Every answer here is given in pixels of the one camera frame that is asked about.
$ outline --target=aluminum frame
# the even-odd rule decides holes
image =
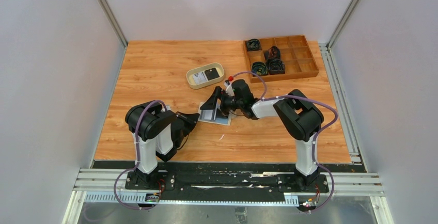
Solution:
[[[121,43],[126,47],[128,42],[124,37],[120,26],[118,25],[111,9],[106,2],[106,0],[98,0],[101,4],[105,14],[107,15],[113,29],[116,32]],[[337,38],[341,34],[346,22],[348,21],[350,15],[354,11],[356,5],[360,0],[352,0],[346,9],[343,17],[341,18],[339,24],[337,25],[335,31],[333,32],[329,42],[327,44],[320,44],[321,54],[323,56],[324,64],[327,68],[327,75],[329,77],[330,86],[335,98],[336,106],[340,108],[340,121],[343,130],[346,134],[347,146],[349,148],[350,156],[352,158],[352,163],[358,164],[363,163],[365,168],[365,161],[361,158],[360,144],[357,140],[357,135],[354,130],[355,126],[352,122],[348,109],[349,104],[346,101],[345,93],[342,87],[342,81],[338,77],[336,63],[331,54],[331,48],[336,43]],[[63,223],[77,223],[82,206],[86,199],[88,191],[107,193],[113,190],[115,178],[122,172],[118,169],[81,169],[79,171],[78,177],[74,189],[72,191],[70,201],[63,219]],[[290,172],[264,172],[261,174],[254,173],[254,177],[265,177],[268,175],[290,173]],[[394,223],[391,213],[389,211],[386,197],[384,195],[383,187],[380,184],[380,180],[376,173],[333,173],[335,180],[335,192],[336,196],[369,196],[373,204],[374,214],[379,224],[381,223]],[[118,189],[124,192],[133,193],[152,193],[152,191],[142,191],[142,190],[125,190],[124,182],[126,180],[126,175],[121,177],[118,183]],[[329,186],[331,185],[330,178],[327,179]],[[293,196],[307,196],[313,195],[310,193],[285,193],[285,200],[290,199]],[[187,202],[187,201],[173,201],[172,204],[223,204],[219,202]],[[226,204],[238,204],[234,202],[226,202]]]
[[[116,17],[114,16],[113,12],[111,11],[111,8],[106,0],[98,0],[100,6],[102,7],[103,11],[106,14],[106,17],[108,18],[109,22],[111,23],[111,26],[114,29],[114,32],[117,35],[117,38],[120,40],[124,48],[126,49],[128,47],[128,41],[126,37],[124,36],[122,29],[120,28],[119,23],[117,23]]]

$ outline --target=white side panel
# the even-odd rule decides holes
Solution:
[[[135,134],[132,133],[132,138],[134,139],[135,146]],[[157,159],[155,158],[155,147],[157,146],[158,136],[154,139],[148,139],[146,141],[142,140],[140,137],[140,165],[139,170],[143,173],[151,173],[158,165]]]
[[[314,135],[309,138],[308,142],[303,140],[295,140],[296,145],[296,169],[303,175],[308,176],[318,169],[312,158],[312,141]],[[318,161],[318,146],[315,147],[315,159]]]
[[[395,223],[438,219],[437,44],[437,0],[361,0],[334,47],[362,152]]]
[[[251,109],[254,115],[259,119],[263,117],[278,117],[278,114],[274,109],[274,104],[276,102],[278,102],[278,99],[268,101],[259,100],[253,104]]]
[[[171,124],[169,124],[157,138],[156,151],[161,154],[167,154],[173,147],[174,142],[172,141]]]
[[[97,0],[0,0],[0,223],[61,223],[124,49]]]
[[[107,0],[128,40],[242,40],[305,34],[326,42],[350,0]]]

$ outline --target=coiled black cable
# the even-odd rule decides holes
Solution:
[[[280,59],[270,59],[269,62],[267,62],[267,66],[270,75],[285,73],[285,64]]]
[[[277,46],[270,47],[267,51],[264,52],[264,58],[266,59],[267,64],[271,59],[280,59],[281,53]]]
[[[268,74],[268,68],[262,61],[256,61],[251,65],[251,71],[259,76],[265,76]]]
[[[251,39],[246,42],[246,51],[261,50],[260,41],[258,39]]]

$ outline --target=wood grain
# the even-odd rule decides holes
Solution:
[[[300,89],[308,98],[335,106],[319,46],[309,42],[320,73],[313,78],[268,82],[267,97]],[[133,139],[124,121],[134,105],[159,99],[172,110],[196,113],[199,103],[213,92],[211,85],[191,89],[185,74],[188,70],[219,62],[226,75],[245,71],[242,41],[132,41],[129,43],[107,113],[95,159],[134,160]],[[254,96],[263,93],[262,83],[249,83]],[[321,108],[325,122],[333,114]],[[337,121],[319,138],[319,161],[351,162],[341,125]],[[279,118],[249,120],[238,116],[231,126],[198,123],[187,144],[173,161],[204,162],[296,162],[295,144]]]

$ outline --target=purple cable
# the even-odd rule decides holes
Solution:
[[[266,91],[268,90],[268,86],[266,85],[266,82],[265,82],[265,81],[264,81],[259,75],[257,75],[257,73],[253,73],[253,72],[250,72],[250,71],[245,71],[245,72],[236,73],[236,74],[233,75],[232,77],[234,78],[234,77],[236,77],[236,76],[238,76],[238,75],[241,75],[241,74],[244,74],[244,73],[248,73],[248,74],[252,74],[252,75],[256,76],[256,77],[259,78],[260,81],[263,83],[263,86],[264,86],[264,92],[263,92],[263,94],[260,96],[260,99],[262,99],[262,101],[263,101],[263,97],[264,97],[264,95],[266,94]]]
[[[122,202],[119,198],[119,196],[117,195],[117,182],[119,181],[120,177],[122,177],[123,174],[125,174],[128,171],[135,171],[135,169],[138,168],[138,166],[140,165],[140,142],[139,142],[139,138],[138,138],[138,129],[140,128],[140,124],[143,120],[143,116],[145,115],[145,113],[147,112],[147,110],[156,103],[160,103],[163,107],[164,110],[167,110],[166,105],[164,104],[163,101],[161,100],[154,100],[152,102],[150,102],[146,108],[143,110],[142,114],[140,115],[140,117],[138,118],[137,121],[137,126],[135,127],[135,151],[136,151],[136,155],[137,155],[137,163],[135,164],[134,168],[131,169],[126,169],[124,170],[117,178],[116,178],[116,182],[114,182],[114,196],[116,197],[117,201],[124,207],[131,209],[131,210],[150,210],[151,208],[155,207],[156,205],[152,206],[152,207],[134,207],[134,206],[130,206],[127,205],[126,203]]]
[[[88,216],[87,216],[87,210],[89,210],[90,208],[92,208],[92,207],[88,207],[88,205],[85,205],[85,206],[84,206],[84,209],[82,210],[82,216],[84,217],[84,219],[85,219],[87,222],[100,222],[100,221],[102,221],[103,219],[105,219],[106,217],[112,215],[112,214],[114,213],[114,211],[117,209],[117,207],[115,207],[115,208],[114,208],[113,210],[111,210],[108,214],[104,215],[103,217],[101,217],[101,218],[99,218],[99,219],[90,219],[90,218],[88,218]]]
[[[268,100],[275,100],[275,99],[281,99],[281,98],[298,99],[298,100],[301,100],[301,101],[306,101],[306,102],[310,102],[310,103],[313,103],[313,104],[317,104],[317,105],[320,105],[320,106],[322,106],[322,107],[325,107],[325,108],[331,110],[331,111],[333,112],[333,114],[335,115],[335,117],[333,118],[332,121],[330,121],[329,123],[327,123],[326,125],[324,125],[324,126],[318,131],[318,132],[316,132],[316,134],[314,135],[314,140],[313,140],[315,143],[312,144],[312,160],[315,161],[316,165],[317,165],[319,168],[321,168],[321,169],[323,169],[324,171],[326,171],[326,172],[329,174],[330,179],[332,180],[332,187],[331,187],[331,190],[330,190],[330,194],[328,195],[328,198],[327,198],[327,199],[326,199],[326,200],[325,200],[320,206],[318,206],[316,209],[314,209],[314,210],[312,211],[312,212],[315,212],[316,210],[319,210],[319,209],[321,209],[322,207],[324,207],[324,206],[328,203],[328,201],[330,201],[330,199],[332,198],[333,193],[334,193],[334,191],[335,191],[335,180],[333,179],[332,172],[331,172],[328,168],[326,168],[325,166],[323,166],[323,165],[321,165],[321,164],[318,163],[318,161],[316,160],[316,157],[315,157],[315,150],[316,150],[317,138],[318,138],[319,134],[321,134],[321,132],[322,132],[324,129],[328,128],[330,125],[332,125],[333,123],[335,123],[336,120],[338,120],[338,112],[337,112],[334,108],[332,108],[331,106],[329,106],[329,105],[327,105],[327,104],[321,103],[321,102],[316,101],[316,100],[308,99],[308,98],[298,97],[298,96],[283,95],[283,96],[278,96],[278,97],[268,98],[268,99],[265,99],[265,101],[268,101]]]

